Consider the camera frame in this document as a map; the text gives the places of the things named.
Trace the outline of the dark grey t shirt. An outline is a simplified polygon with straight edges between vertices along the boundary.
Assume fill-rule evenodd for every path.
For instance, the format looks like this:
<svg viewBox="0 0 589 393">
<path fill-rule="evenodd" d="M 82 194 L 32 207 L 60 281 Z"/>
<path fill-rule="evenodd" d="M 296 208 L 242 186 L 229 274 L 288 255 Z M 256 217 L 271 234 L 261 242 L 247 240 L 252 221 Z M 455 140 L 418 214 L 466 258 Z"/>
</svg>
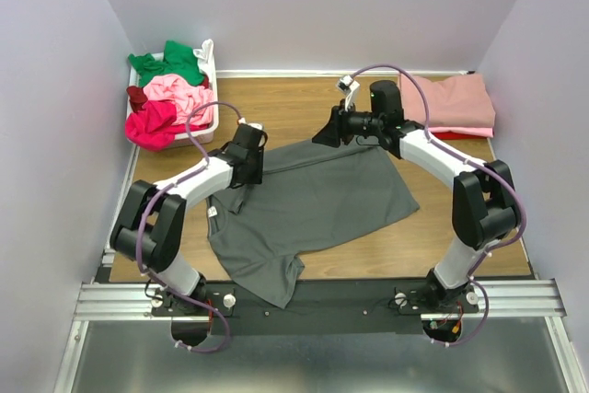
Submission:
<svg viewBox="0 0 589 393">
<path fill-rule="evenodd" d="M 387 153 L 309 140 L 268 151 L 262 182 L 208 198 L 209 244 L 234 283 L 279 308 L 291 301 L 303 252 L 330 249 L 417 212 Z"/>
</svg>

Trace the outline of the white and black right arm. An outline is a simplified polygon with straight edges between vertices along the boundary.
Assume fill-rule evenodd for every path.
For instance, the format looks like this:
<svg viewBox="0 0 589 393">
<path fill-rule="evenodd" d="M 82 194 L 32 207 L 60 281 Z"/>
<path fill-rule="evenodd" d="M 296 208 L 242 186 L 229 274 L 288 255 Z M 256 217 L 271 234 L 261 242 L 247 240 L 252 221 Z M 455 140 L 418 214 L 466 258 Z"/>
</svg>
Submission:
<svg viewBox="0 0 589 393">
<path fill-rule="evenodd" d="M 464 295 L 474 271 L 495 249 L 515 241 L 525 228 L 524 207 L 514 189 L 511 170 L 500 160 L 468 156 L 405 118 L 400 90 L 390 80 L 369 87 L 371 109 L 355 108 L 359 83 L 345 75 L 337 82 L 343 94 L 315 144 L 339 147 L 357 137 L 373 138 L 398 159 L 426 170 L 452 192 L 454 237 L 445 256 L 429 270 L 415 294 L 397 295 L 400 304 L 439 309 Z"/>
</svg>

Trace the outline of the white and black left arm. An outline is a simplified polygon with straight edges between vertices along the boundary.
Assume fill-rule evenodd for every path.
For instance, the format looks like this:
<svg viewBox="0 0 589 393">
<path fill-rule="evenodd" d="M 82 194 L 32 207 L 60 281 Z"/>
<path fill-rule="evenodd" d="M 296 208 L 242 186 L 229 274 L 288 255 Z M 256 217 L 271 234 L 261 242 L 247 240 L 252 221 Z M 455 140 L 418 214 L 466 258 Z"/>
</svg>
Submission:
<svg viewBox="0 0 589 393">
<path fill-rule="evenodd" d="M 186 214 L 218 191 L 261 183 L 268 135 L 240 121 L 231 141 L 171 179 L 134 182 L 110 233 L 110 247 L 185 303 L 206 306 L 206 280 L 181 255 Z"/>
</svg>

